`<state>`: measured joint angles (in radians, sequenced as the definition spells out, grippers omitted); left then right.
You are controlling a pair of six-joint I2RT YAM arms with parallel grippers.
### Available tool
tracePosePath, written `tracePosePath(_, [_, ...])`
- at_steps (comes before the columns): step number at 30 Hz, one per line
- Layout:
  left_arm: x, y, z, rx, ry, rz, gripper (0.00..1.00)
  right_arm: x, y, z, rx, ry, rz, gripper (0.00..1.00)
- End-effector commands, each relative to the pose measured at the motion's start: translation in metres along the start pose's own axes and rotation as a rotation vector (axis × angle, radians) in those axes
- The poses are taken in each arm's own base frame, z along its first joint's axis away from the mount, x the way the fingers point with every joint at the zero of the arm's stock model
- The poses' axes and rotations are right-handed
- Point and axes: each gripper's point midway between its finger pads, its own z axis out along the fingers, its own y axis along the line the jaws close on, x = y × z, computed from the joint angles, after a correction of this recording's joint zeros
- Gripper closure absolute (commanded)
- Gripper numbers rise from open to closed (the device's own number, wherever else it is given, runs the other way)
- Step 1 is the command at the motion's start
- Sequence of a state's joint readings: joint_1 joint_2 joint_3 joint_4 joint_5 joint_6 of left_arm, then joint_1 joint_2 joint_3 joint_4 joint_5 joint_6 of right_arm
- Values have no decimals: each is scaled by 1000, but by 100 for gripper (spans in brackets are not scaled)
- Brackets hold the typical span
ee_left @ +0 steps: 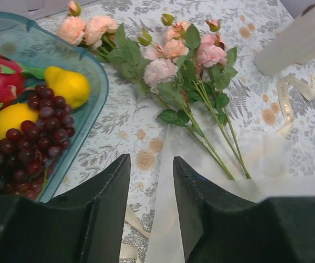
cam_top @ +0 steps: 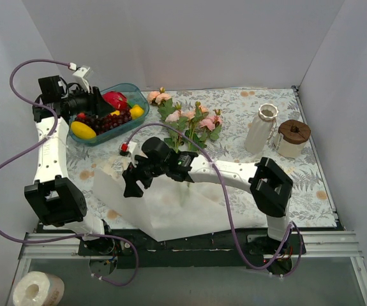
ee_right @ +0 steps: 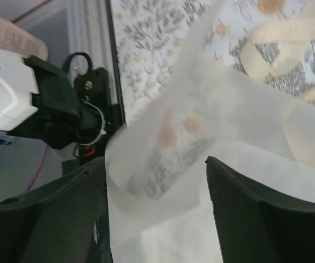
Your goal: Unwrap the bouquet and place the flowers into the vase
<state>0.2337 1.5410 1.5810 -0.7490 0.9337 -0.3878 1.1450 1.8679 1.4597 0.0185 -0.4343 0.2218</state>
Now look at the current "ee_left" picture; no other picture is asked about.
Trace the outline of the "peach rose stem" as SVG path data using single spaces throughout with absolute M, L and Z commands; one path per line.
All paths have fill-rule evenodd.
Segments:
M 124 25 L 107 15 L 97 15 L 85 21 L 76 1 L 69 1 L 67 8 L 67 18 L 56 35 L 89 50 L 99 61 L 111 64 L 123 78 L 136 85 L 141 95 L 150 92 L 143 76 L 151 60 L 143 58 L 139 44 L 126 36 Z

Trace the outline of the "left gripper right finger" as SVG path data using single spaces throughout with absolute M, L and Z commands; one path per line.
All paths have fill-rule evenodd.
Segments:
M 315 262 L 315 197 L 238 197 L 181 157 L 173 177 L 186 262 Z

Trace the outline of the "white wrapping paper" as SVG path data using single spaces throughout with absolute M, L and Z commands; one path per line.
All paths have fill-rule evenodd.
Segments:
M 146 261 L 315 262 L 315 148 L 242 129 L 246 180 L 210 136 L 236 179 L 169 127 Z

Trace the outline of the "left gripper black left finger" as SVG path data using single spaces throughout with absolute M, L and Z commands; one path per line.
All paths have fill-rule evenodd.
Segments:
M 0 262 L 118 262 L 130 156 L 46 203 L 0 195 Z

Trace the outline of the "cream ribbon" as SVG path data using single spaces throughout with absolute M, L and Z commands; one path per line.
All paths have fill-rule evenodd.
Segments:
M 168 127 L 161 153 L 161 165 L 157 186 L 152 230 L 143 232 L 148 239 L 148 262 L 182 262 L 183 252 L 180 213 L 175 197 L 173 181 L 173 158 L 182 157 L 211 182 L 218 184 L 236 196 L 258 202 L 271 196 L 301 196 L 315 194 L 315 147 L 298 134 L 311 124 L 299 120 L 294 108 L 297 94 L 299 100 L 315 102 L 314 79 L 308 83 L 294 76 L 287 76 L 277 82 L 277 102 L 263 111 L 263 116 L 282 116 L 285 125 L 275 134 L 254 129 L 237 128 L 244 163 L 251 175 L 246 179 L 242 169 L 231 156 L 231 150 L 221 141 L 221 133 L 210 124 L 202 110 L 197 116 L 215 148 L 220 152 L 234 179 L 225 176 L 215 161 L 184 129 Z

